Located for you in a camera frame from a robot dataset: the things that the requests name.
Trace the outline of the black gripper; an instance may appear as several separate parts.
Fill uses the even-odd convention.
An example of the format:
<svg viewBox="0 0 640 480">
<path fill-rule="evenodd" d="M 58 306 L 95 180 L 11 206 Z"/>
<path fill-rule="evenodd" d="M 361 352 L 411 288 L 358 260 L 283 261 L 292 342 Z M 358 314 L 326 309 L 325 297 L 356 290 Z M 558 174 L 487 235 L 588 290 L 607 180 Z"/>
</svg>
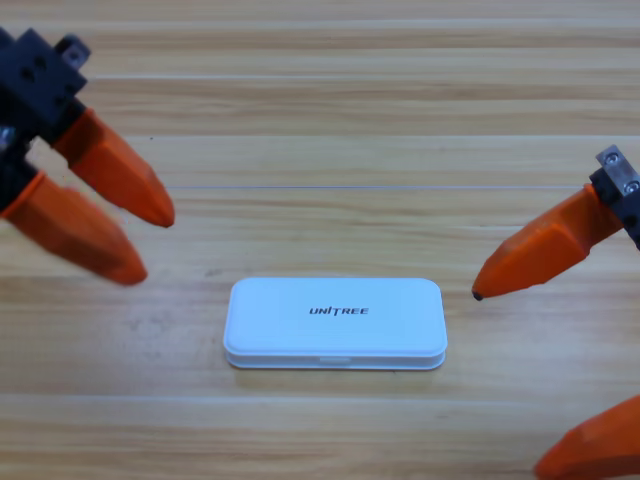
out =
<svg viewBox="0 0 640 480">
<path fill-rule="evenodd" d="M 485 261 L 473 285 L 478 300 L 541 285 L 582 262 L 622 229 L 639 248 L 639 173 L 616 145 L 577 193 L 513 234 Z"/>
<path fill-rule="evenodd" d="M 154 169 L 76 99 L 90 55 L 74 34 L 51 45 L 33 29 L 17 38 L 1 31 L 1 217 L 47 252 L 131 286 L 147 270 L 121 227 L 26 160 L 39 137 L 111 204 L 152 225 L 174 224 L 173 201 Z"/>
</svg>

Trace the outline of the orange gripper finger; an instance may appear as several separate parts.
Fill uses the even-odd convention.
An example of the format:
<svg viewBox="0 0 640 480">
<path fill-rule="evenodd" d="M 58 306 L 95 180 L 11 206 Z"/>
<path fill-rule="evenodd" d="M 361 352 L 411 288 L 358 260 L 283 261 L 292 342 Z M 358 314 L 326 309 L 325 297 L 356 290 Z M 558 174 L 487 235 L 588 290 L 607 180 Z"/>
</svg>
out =
<svg viewBox="0 0 640 480">
<path fill-rule="evenodd" d="M 538 479 L 610 479 L 639 473 L 639 398 L 568 430 L 537 462 Z"/>
</svg>

